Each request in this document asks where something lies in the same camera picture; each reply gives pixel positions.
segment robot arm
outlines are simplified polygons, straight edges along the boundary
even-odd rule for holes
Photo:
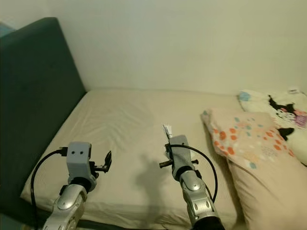
[[[170,148],[170,145],[188,145],[188,140],[184,135],[169,137],[166,151],[170,160],[160,163],[160,168],[172,165],[172,175],[180,182],[193,230],[224,230],[213,201],[206,193],[206,184],[193,165],[197,162],[191,161],[190,150]]]
[[[74,230],[84,213],[87,194],[96,187],[99,174],[96,171],[108,172],[112,162],[111,152],[105,164],[95,166],[89,161],[91,144],[71,142],[67,151],[68,184],[62,187],[60,196],[55,200],[53,211],[43,226],[43,230]]]

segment pink pillow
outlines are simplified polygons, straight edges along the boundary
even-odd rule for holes
[[[227,158],[249,230],[307,230],[307,168],[267,113],[209,109],[201,116]]]

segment upholstered headboard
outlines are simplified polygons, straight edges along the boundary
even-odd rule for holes
[[[32,207],[20,193],[85,89],[56,18],[4,36],[0,53],[0,212],[32,225]]]

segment bed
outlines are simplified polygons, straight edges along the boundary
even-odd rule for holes
[[[213,161],[219,180],[216,208],[226,229],[244,229],[244,217],[225,159],[214,153],[200,114],[206,107],[240,108],[235,96],[197,92],[99,89],[88,93],[56,18],[45,18],[1,39],[0,211],[33,225],[29,175],[42,156],[88,141],[92,157],[107,174],[89,193],[79,226],[99,229],[188,229],[179,183],[165,161],[162,124],[185,134],[189,144]],[[213,173],[197,157],[204,181],[214,189]],[[54,156],[35,178],[42,225],[67,183],[65,159]]]

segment beige bed sheet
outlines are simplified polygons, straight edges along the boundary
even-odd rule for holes
[[[90,192],[82,219],[134,229],[188,229],[186,204],[171,168],[159,168],[166,161],[166,137],[162,124],[172,125],[173,134],[185,134],[189,144],[213,161],[219,190],[215,201],[227,230],[244,228],[244,220],[225,159],[214,153],[200,114],[209,107],[240,109],[235,96],[197,92],[94,90],[88,92],[58,131],[46,152],[71,141],[92,144],[91,160],[103,164],[112,150],[113,162],[107,174],[100,173]],[[203,180],[214,192],[209,164],[198,157]],[[64,157],[52,156],[35,178],[38,207],[51,210],[68,171]],[[30,179],[21,197],[30,201]]]

